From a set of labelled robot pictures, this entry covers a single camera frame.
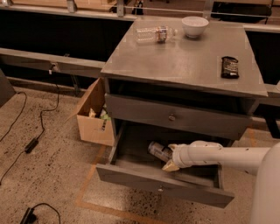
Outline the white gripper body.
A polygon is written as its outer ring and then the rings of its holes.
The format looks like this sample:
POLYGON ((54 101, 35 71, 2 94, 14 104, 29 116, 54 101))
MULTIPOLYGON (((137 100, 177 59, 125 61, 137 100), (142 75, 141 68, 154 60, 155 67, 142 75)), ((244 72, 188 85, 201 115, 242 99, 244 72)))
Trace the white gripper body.
POLYGON ((179 168, 191 167, 193 162, 189 156, 189 146, 178 144, 178 148, 172 152, 172 161, 179 168))

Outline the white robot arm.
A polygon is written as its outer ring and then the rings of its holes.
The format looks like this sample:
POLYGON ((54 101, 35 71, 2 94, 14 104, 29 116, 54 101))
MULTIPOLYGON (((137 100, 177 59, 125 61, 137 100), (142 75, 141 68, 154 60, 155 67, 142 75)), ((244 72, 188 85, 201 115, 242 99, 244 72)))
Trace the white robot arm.
POLYGON ((163 167, 166 172, 194 165, 224 165, 256 175, 249 224, 280 224, 280 143, 257 148, 194 141, 169 147, 172 155, 163 167))

